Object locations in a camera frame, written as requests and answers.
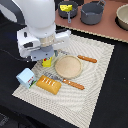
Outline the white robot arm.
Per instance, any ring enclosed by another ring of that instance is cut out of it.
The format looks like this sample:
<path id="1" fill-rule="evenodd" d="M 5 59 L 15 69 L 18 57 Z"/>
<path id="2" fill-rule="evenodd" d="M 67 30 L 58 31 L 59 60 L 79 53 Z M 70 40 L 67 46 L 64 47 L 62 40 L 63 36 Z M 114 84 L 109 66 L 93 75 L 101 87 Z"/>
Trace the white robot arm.
<path id="1" fill-rule="evenodd" d="M 70 30 L 56 32 L 54 0 L 12 0 L 21 10 L 26 27 L 17 32 L 20 56 L 26 61 L 50 58 L 69 45 Z"/>

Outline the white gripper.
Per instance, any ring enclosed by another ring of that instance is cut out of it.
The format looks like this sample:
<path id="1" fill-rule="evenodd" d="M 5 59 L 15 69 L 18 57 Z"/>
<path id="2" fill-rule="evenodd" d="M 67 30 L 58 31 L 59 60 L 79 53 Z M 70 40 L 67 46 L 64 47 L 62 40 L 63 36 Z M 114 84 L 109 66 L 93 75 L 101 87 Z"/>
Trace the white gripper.
<path id="1" fill-rule="evenodd" d="M 55 50 L 69 45 L 71 31 L 67 29 L 57 30 L 54 34 L 45 38 L 32 35 L 25 27 L 17 32 L 17 43 L 20 56 L 26 61 L 38 61 L 50 58 Z"/>

